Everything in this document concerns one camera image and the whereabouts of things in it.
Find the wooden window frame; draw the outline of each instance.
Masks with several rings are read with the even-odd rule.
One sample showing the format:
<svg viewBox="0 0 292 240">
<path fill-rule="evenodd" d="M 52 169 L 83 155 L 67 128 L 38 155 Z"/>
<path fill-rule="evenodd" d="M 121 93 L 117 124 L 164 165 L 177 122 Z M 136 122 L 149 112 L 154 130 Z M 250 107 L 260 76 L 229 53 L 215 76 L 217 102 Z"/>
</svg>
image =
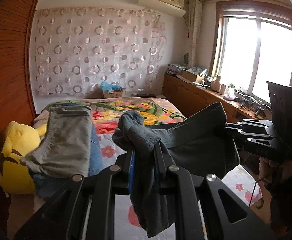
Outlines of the wooden window frame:
<svg viewBox="0 0 292 240">
<path fill-rule="evenodd" d="M 224 20 L 222 18 L 222 6 L 224 5 L 249 5 L 249 6 L 259 6 L 259 7 L 267 7 L 274 10 L 283 11 L 289 15 L 292 20 L 292 9 L 283 7 L 277 4 L 267 3 L 267 2 L 259 2 L 259 1 L 244 1 L 244 0 L 234 0 L 234 1 L 220 1 L 216 2 L 216 25 L 215 25 L 215 37 L 214 37 L 214 45 L 212 51 L 212 57 L 210 62 L 210 68 L 208 74 L 210 76 L 215 76 L 217 74 L 217 70 L 222 60 L 222 52 L 223 49 L 223 33 L 225 32 Z"/>
</svg>

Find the floral blanket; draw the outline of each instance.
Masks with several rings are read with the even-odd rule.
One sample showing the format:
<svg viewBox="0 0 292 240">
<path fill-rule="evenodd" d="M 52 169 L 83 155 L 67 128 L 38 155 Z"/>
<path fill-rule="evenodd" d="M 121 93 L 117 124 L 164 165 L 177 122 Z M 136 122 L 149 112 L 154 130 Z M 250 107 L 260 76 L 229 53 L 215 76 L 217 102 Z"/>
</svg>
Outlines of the floral blanket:
<svg viewBox="0 0 292 240">
<path fill-rule="evenodd" d="M 113 133 L 118 126 L 120 116 L 128 110 L 138 111 L 145 119 L 144 125 L 182 122 L 185 117 L 169 101 L 160 98 L 108 98 L 108 99 L 83 99 L 63 100 L 56 103 L 78 103 L 90 106 L 93 111 L 91 118 L 97 134 Z M 34 120 L 34 127 L 47 123 L 49 107 L 46 106 L 42 113 Z"/>
</svg>

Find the hand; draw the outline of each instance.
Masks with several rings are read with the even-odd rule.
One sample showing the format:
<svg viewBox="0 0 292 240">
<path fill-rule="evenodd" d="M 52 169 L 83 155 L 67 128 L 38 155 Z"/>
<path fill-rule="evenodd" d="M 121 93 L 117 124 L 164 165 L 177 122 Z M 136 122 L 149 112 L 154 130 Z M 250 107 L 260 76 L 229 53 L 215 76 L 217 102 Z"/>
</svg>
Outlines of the hand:
<svg viewBox="0 0 292 240">
<path fill-rule="evenodd" d="M 269 159 L 259 157 L 259 178 L 263 178 L 268 174 L 272 174 L 278 167 L 283 168 L 280 183 L 287 181 L 292 176 L 292 161 L 284 162 L 283 164 L 271 161 Z M 265 179 L 268 183 L 272 182 L 272 175 Z"/>
</svg>

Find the silver bolt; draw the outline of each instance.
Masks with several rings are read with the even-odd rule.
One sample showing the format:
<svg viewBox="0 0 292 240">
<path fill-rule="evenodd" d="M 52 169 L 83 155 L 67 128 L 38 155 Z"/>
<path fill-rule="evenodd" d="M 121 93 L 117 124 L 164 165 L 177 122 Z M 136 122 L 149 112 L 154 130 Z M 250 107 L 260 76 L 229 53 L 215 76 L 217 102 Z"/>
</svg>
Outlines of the silver bolt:
<svg viewBox="0 0 292 240">
<path fill-rule="evenodd" d="M 76 174 L 73 176 L 73 181 L 79 182 L 83 179 L 83 176 L 81 174 Z"/>
<path fill-rule="evenodd" d="M 208 175 L 206 176 L 206 179 L 207 179 L 208 181 L 215 181 L 215 180 L 217 179 L 217 177 L 216 177 L 215 174 L 210 173 L 210 174 L 208 174 Z"/>
<path fill-rule="evenodd" d="M 120 166 L 118 166 L 118 165 L 111 165 L 110 166 L 110 170 L 111 171 L 119 171 L 120 170 Z"/>
<path fill-rule="evenodd" d="M 169 170 L 174 172 L 174 171 L 178 171 L 179 170 L 179 167 L 177 165 L 170 165 L 169 167 Z"/>
</svg>

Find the air conditioner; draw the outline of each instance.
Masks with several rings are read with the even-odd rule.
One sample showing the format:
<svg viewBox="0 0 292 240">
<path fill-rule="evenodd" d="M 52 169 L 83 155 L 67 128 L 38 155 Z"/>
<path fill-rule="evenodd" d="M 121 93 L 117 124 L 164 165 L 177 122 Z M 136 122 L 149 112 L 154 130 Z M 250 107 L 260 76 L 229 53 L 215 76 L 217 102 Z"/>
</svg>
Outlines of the air conditioner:
<svg viewBox="0 0 292 240">
<path fill-rule="evenodd" d="M 139 0 L 138 4 L 176 17 L 182 17 L 186 13 L 183 10 L 184 0 Z"/>
</svg>

